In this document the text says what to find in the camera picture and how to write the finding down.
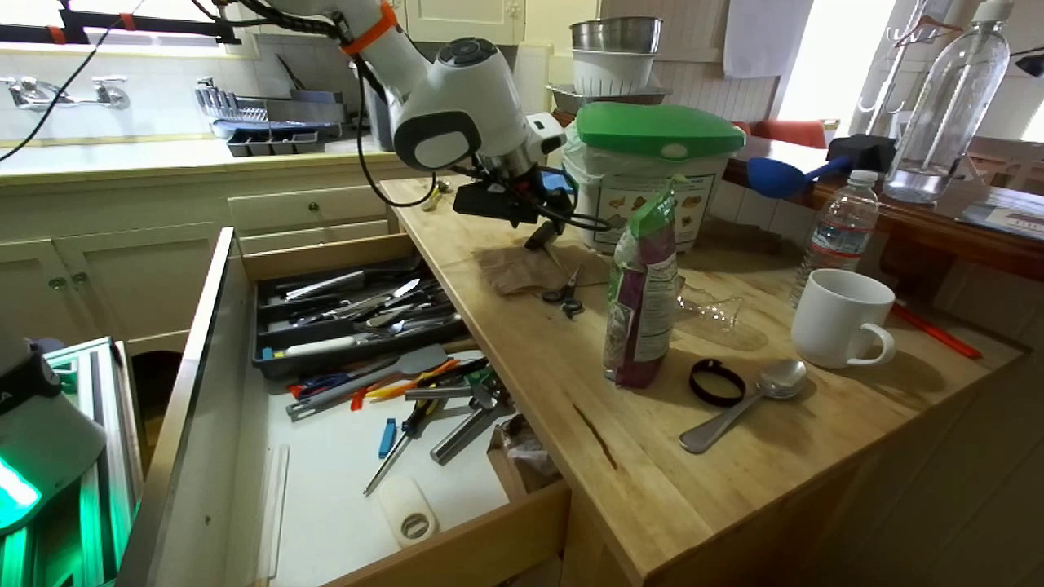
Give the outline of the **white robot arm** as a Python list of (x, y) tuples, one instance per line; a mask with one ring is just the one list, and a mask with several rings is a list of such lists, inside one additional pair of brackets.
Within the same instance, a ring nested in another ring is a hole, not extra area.
[(468, 171), (455, 207), (534, 220), (529, 246), (550, 243), (573, 220), (573, 181), (547, 167), (564, 128), (524, 114), (506, 56), (480, 37), (452, 39), (428, 59), (398, 27), (390, 0), (243, 0), (294, 33), (329, 37), (391, 97), (391, 149), (423, 171)]

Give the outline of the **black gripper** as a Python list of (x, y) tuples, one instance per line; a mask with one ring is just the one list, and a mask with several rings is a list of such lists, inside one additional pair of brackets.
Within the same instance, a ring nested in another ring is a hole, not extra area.
[(463, 215), (519, 220), (546, 218), (529, 239), (529, 250), (547, 250), (573, 215), (573, 179), (564, 169), (534, 167), (515, 179), (468, 181), (455, 194)]

